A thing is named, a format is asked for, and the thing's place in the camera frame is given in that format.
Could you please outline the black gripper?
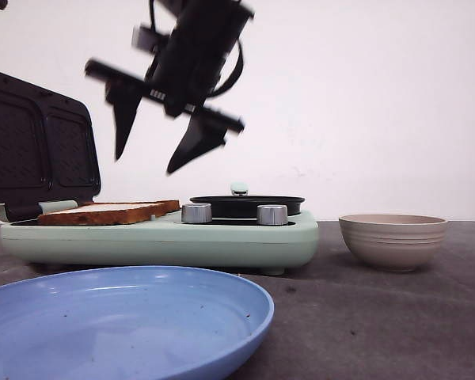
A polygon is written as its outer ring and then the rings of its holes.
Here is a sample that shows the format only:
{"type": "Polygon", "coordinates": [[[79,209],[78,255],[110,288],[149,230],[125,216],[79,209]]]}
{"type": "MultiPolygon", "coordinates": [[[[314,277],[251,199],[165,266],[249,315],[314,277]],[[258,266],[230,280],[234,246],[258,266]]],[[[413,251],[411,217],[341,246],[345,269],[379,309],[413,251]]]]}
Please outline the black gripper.
{"type": "Polygon", "coordinates": [[[232,87],[219,85],[228,54],[254,13],[239,1],[166,1],[177,21],[168,35],[158,34],[154,61],[143,79],[90,59],[86,75],[105,83],[105,100],[112,106],[116,127],[115,160],[122,156],[140,101],[146,97],[163,105],[165,113],[191,115],[187,130],[170,158],[167,173],[226,143],[226,129],[241,132],[240,120],[205,107],[232,87]]]}

